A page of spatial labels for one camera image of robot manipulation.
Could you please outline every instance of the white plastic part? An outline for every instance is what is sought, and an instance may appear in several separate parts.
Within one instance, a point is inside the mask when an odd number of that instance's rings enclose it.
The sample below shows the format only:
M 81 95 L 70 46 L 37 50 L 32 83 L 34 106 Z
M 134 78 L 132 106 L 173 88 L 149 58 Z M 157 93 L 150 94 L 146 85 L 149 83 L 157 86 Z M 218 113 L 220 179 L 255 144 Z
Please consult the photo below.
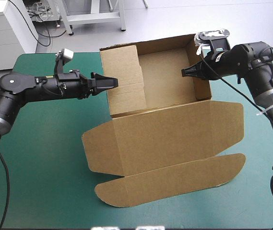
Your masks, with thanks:
M 265 114 L 270 109 L 273 109 L 273 104 L 271 106 L 267 107 L 266 109 L 264 109 L 262 112 L 257 113 L 257 116 Z

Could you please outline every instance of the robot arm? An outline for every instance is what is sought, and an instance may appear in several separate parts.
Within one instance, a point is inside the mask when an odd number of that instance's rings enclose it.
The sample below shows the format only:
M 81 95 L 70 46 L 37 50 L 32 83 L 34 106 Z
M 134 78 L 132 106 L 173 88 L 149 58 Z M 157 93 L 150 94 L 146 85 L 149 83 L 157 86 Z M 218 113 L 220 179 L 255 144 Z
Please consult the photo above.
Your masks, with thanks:
M 201 32 L 196 44 L 210 46 L 211 51 L 195 65 L 183 69 L 182 76 L 203 80 L 218 80 L 236 74 L 238 83 L 243 78 L 257 106 L 273 126 L 273 47 L 264 42 L 240 44 L 230 49 L 228 30 Z M 271 179 L 273 194 L 273 177 Z
M 11 72 L 0 78 L 0 137 L 9 133 L 19 110 L 28 102 L 68 98 L 88 98 L 118 86 L 116 78 L 91 73 L 83 76 L 78 69 L 63 72 L 73 52 L 63 49 L 56 54 L 53 76 L 35 77 Z

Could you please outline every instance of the green table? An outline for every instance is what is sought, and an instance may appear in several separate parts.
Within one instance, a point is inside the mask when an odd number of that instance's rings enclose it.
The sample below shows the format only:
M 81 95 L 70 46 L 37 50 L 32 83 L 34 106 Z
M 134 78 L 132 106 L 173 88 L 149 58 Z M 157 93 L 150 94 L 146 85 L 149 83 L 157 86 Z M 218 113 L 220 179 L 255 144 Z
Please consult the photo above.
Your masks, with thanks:
M 51 75 L 54 54 L 27 54 L 14 70 L 36 76 Z M 65 71 L 102 73 L 98 53 L 76 53 Z M 236 77 L 227 77 L 234 85 Z M 116 178 L 88 169 L 81 135 L 110 120 L 106 93 L 86 100 L 29 103 L 21 109 L 0 149 L 11 176 L 11 200 L 6 228 L 90 228 L 165 225 L 167 228 L 273 227 L 273 131 L 264 116 L 221 81 L 211 82 L 213 99 L 244 105 L 245 138 L 222 154 L 242 152 L 247 161 L 231 182 L 154 201 L 137 207 L 116 208 L 100 201 L 96 184 Z M 242 83 L 237 86 L 250 96 Z M 0 218 L 6 182 L 0 163 Z

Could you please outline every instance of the open cardboard box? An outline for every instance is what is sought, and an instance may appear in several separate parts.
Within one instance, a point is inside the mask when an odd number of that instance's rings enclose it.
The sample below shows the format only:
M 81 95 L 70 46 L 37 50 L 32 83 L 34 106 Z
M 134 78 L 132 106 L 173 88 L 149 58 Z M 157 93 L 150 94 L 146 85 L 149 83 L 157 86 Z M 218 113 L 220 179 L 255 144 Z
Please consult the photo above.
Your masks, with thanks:
M 89 168 L 124 176 L 98 184 L 117 207 L 219 186 L 245 163 L 243 154 L 215 157 L 242 140 L 243 107 L 211 101 L 208 81 L 183 78 L 195 64 L 194 34 L 100 50 L 113 120 L 82 136 Z

